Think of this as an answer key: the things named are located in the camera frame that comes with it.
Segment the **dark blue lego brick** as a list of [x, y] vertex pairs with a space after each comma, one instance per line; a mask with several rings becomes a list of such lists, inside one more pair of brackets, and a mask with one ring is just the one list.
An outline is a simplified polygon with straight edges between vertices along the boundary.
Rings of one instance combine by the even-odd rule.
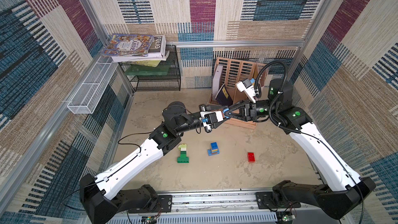
[[218, 145], [217, 145], [216, 142], [213, 142], [213, 143], [211, 143], [210, 145], [211, 145], [211, 149], [212, 149], [212, 150], [218, 150]]

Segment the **long blue lego brick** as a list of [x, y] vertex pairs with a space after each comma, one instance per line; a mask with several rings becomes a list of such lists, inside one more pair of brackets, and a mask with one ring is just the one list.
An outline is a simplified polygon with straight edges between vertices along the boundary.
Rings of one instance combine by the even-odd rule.
[[219, 150], [208, 149], [207, 153], [208, 153], [209, 156], [214, 156], [214, 155], [220, 154], [220, 151]]

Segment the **lime green lego brick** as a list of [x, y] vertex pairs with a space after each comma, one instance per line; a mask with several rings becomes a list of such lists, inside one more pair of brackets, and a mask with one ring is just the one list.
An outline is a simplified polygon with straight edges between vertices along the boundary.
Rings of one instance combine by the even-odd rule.
[[180, 144], [180, 145], [178, 146], [178, 149], [179, 149], [180, 151], [187, 151], [187, 144]]

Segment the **long green lego brick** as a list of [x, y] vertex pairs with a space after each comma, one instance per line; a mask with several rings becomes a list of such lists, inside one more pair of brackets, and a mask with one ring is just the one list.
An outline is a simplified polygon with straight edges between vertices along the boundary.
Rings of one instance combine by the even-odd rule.
[[178, 163], [189, 163], [189, 158], [188, 157], [178, 157], [177, 162]]

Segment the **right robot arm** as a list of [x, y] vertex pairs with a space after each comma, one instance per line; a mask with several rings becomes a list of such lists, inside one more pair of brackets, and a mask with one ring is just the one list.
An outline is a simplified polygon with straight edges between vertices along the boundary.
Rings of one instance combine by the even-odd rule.
[[374, 181], [352, 169], [323, 138], [309, 115], [292, 104], [290, 83], [271, 80], [267, 100], [256, 96], [254, 79], [238, 82], [236, 88], [247, 99], [231, 105], [225, 116], [253, 122], [269, 117], [303, 148], [324, 181], [321, 185], [308, 185], [284, 180], [273, 187], [265, 204], [282, 208], [288, 203], [306, 203], [319, 207], [333, 219], [341, 219], [356, 206], [364, 205], [365, 198], [376, 188]]

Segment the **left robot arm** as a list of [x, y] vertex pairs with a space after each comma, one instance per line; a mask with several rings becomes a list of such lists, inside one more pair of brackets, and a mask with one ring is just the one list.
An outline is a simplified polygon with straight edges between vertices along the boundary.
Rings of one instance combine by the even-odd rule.
[[218, 106], [200, 105], [199, 109], [191, 113], [183, 103], [171, 103], [162, 112], [164, 120], [135, 151], [97, 176], [87, 174], [80, 180], [80, 202], [91, 223], [105, 224], [116, 214], [133, 209], [159, 211], [159, 196], [150, 185], [123, 188], [144, 168], [173, 150], [185, 132], [203, 127], [209, 133], [226, 121]]

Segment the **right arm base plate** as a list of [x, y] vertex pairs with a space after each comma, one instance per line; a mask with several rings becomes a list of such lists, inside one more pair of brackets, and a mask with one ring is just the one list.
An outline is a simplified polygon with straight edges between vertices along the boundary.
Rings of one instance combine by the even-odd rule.
[[301, 207], [301, 203], [289, 201], [281, 194], [273, 191], [256, 192], [255, 196], [259, 209], [268, 209], [272, 212], [277, 212]]

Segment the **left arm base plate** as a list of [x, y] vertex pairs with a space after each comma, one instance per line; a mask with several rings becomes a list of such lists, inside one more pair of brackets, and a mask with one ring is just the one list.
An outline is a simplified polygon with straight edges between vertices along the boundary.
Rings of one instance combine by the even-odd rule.
[[129, 214], [149, 214], [149, 213], [170, 213], [172, 211], [173, 196], [160, 195], [154, 203], [150, 203], [149, 207], [128, 210]]

